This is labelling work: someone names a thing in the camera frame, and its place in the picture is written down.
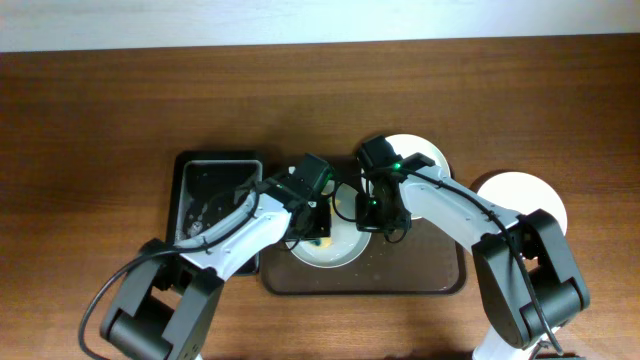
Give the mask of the pale green plate red stain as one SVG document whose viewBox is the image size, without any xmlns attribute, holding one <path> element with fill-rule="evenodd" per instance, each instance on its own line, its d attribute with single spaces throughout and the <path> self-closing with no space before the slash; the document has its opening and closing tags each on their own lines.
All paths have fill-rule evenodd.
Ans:
<svg viewBox="0 0 640 360">
<path fill-rule="evenodd" d="M 330 235 L 333 243 L 328 248 L 318 248 L 310 244 L 312 240 L 285 242 L 287 249 L 301 262 L 316 268 L 337 268 L 355 260 L 366 248 L 370 233 L 361 232 L 349 219 L 355 218 L 355 198 L 357 191 L 350 185 L 341 184 L 335 197 L 330 195 L 335 182 L 330 181 L 323 194 L 328 195 L 329 214 L 331 215 Z"/>
</svg>

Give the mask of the yellow green sponge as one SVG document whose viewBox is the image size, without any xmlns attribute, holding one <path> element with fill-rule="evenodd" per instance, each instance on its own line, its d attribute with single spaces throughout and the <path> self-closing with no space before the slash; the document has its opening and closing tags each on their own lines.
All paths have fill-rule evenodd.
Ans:
<svg viewBox="0 0 640 360">
<path fill-rule="evenodd" d="M 333 241 L 331 237 L 323 237 L 310 242 L 311 245 L 318 248 L 328 248 L 332 243 Z"/>
</svg>

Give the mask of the white plate with red stain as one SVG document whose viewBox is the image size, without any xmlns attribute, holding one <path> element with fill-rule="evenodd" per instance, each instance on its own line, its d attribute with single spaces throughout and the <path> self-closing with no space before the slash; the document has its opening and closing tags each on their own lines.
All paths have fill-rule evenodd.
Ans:
<svg viewBox="0 0 640 360">
<path fill-rule="evenodd" d="M 554 188 L 537 176 L 519 171 L 487 173 L 472 185 L 472 189 L 482 198 L 522 214 L 542 209 L 551 214 L 563 234 L 567 234 L 568 215 L 563 200 Z"/>
</svg>

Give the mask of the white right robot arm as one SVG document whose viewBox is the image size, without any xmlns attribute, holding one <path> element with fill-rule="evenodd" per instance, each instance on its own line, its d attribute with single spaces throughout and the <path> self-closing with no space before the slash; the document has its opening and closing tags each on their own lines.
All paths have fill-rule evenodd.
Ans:
<svg viewBox="0 0 640 360">
<path fill-rule="evenodd" d="M 356 152 L 365 190 L 356 226 L 389 237 L 421 217 L 469 251 L 490 328 L 475 359 L 564 355 L 556 333 L 590 305 L 590 292 L 558 221 L 501 207 L 447 176 L 422 153 L 397 154 L 383 136 Z"/>
</svg>

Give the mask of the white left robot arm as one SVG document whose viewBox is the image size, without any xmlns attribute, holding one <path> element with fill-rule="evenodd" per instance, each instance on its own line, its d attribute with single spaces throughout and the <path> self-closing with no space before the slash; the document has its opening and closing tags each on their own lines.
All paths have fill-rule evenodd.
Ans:
<svg viewBox="0 0 640 360">
<path fill-rule="evenodd" d="M 293 172 L 234 189 L 240 203 L 201 235 L 150 241 L 116 277 L 123 281 L 101 337 L 131 359 L 198 359 L 227 280 L 290 233 L 313 236 L 333 175 L 307 154 Z"/>
</svg>

